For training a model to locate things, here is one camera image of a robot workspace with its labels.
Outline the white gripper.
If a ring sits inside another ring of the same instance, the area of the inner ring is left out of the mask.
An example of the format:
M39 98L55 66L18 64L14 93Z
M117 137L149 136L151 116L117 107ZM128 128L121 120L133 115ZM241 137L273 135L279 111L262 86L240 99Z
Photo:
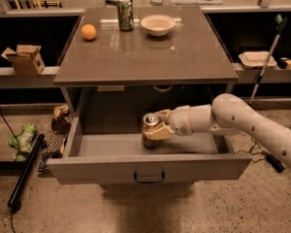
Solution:
M189 122L189 106L177 107L174 110L161 110L154 115L160 123L155 126L147 126L144 129L144 135L150 140L169 139L174 133L179 136L188 136L192 134Z

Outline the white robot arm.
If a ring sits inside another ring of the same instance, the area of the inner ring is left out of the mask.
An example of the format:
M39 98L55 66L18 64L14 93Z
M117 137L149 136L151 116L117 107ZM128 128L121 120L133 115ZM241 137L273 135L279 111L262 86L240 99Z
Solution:
M241 98L223 93L212 104L180 106L173 110L148 113L143 118L145 146L169 139L173 134L189 136L207 132L212 135L244 132L291 170L291 129L254 111Z

